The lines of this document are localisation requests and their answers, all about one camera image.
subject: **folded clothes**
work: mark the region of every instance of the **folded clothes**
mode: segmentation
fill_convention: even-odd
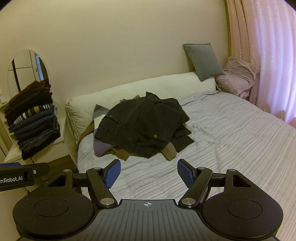
[[[19,142],[19,148],[24,152],[29,152],[32,148],[37,147],[43,143],[54,132],[59,132],[59,124],[56,117],[54,117],[52,124],[39,135],[29,140]]]
[[[42,124],[40,124],[38,127],[34,128],[33,130],[25,132],[24,134],[15,136],[16,140],[18,141],[18,144],[39,135],[41,132],[48,129],[52,125],[52,122],[53,122],[53,119],[49,119],[43,122]]]
[[[26,120],[27,118],[29,118],[30,116],[36,115],[37,113],[39,113],[40,111],[43,110],[48,110],[50,109],[52,106],[52,104],[44,104],[44,105],[39,105],[39,106],[35,106],[29,110],[27,110],[26,112],[24,112],[23,114],[21,114],[15,121],[14,123],[11,124],[11,127],[16,126],[17,124],[21,123],[22,121]]]
[[[39,106],[43,104],[52,103],[52,93],[50,92],[37,92],[30,95],[21,102],[18,102],[11,110],[5,115],[7,124],[10,126],[13,122],[24,112],[33,108],[34,106]]]
[[[59,129],[59,124],[58,129],[55,128],[55,130],[48,136],[39,146],[32,147],[29,151],[22,151],[22,158],[23,160],[26,160],[28,158],[31,158],[33,155],[47,147],[49,144],[54,142],[56,139],[58,139],[61,136],[60,129]]]
[[[17,125],[14,126],[14,127],[12,127],[13,125],[11,125],[11,126],[8,128],[8,129],[9,129],[9,132],[11,132],[11,133],[12,133],[12,132],[15,132],[15,131],[17,131],[17,130],[19,130],[19,129],[25,127],[25,126],[28,126],[28,125],[34,123],[34,122],[37,121],[37,120],[42,119],[42,118],[45,117],[45,116],[52,115],[53,113],[54,113],[54,107],[51,106],[50,109],[48,109],[48,110],[44,110],[44,111],[41,111],[41,112],[37,113],[36,115],[33,115],[33,116],[29,117],[28,119],[26,119],[26,120],[20,122],[19,124],[17,124]]]
[[[24,134],[24,133],[26,133],[26,132],[28,132],[28,131],[31,131],[31,130],[37,128],[37,127],[38,127],[40,124],[42,124],[43,122],[45,122],[45,121],[47,121],[47,120],[49,120],[49,119],[52,119],[52,118],[54,118],[54,117],[55,117],[55,115],[54,115],[54,112],[53,112],[52,115],[45,116],[45,117],[43,117],[43,118],[41,118],[41,119],[39,119],[39,120],[33,122],[32,124],[30,124],[30,125],[28,125],[28,126],[24,126],[23,128],[21,128],[21,129],[15,131],[14,134],[15,134],[16,136],[18,136],[18,135],[20,135],[20,134]]]
[[[37,93],[37,92],[49,92],[51,85],[49,84],[49,80],[43,80],[43,81],[33,81],[31,84],[29,84],[26,88],[24,88],[21,92],[19,92],[17,95],[12,97],[10,101],[8,102],[7,107],[4,110],[4,113],[8,113],[12,107],[14,107],[18,102],[21,102],[25,98],[29,97],[30,95]]]

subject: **light gray bedsheet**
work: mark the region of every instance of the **light gray bedsheet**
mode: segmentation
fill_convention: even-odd
[[[121,174],[111,192],[120,199],[176,199],[187,188],[177,173],[177,161],[225,173],[234,168],[272,196],[284,210],[277,234],[296,240],[296,129],[228,93],[195,94],[179,101],[190,117],[187,128],[194,143],[172,161],[162,154],[121,161]],[[114,158],[94,155],[93,134],[78,150],[78,169],[105,167]]]

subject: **dark green jacket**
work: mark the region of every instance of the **dark green jacket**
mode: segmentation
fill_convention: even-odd
[[[177,152],[193,143],[183,126],[189,120],[174,98],[159,99],[146,92],[139,99],[114,106],[99,124],[95,138],[129,153],[149,158],[172,142]]]

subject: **metal bolt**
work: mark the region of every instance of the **metal bolt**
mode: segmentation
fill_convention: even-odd
[[[103,205],[106,205],[106,206],[112,205],[114,202],[115,202],[114,199],[109,198],[109,197],[105,197],[100,200],[100,203],[102,203]]]
[[[196,203],[196,201],[193,198],[186,197],[181,200],[181,203],[183,203],[184,205],[187,205],[187,206],[191,206],[194,203]]]

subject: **upholstered headboard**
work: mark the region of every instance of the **upholstered headboard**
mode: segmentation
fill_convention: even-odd
[[[201,82],[194,72],[166,75],[73,97],[66,103],[66,113],[77,142],[92,121],[96,104],[111,109],[121,99],[132,99],[136,95],[143,97],[146,91],[156,94],[161,99],[180,99],[193,93],[215,90],[214,78]]]

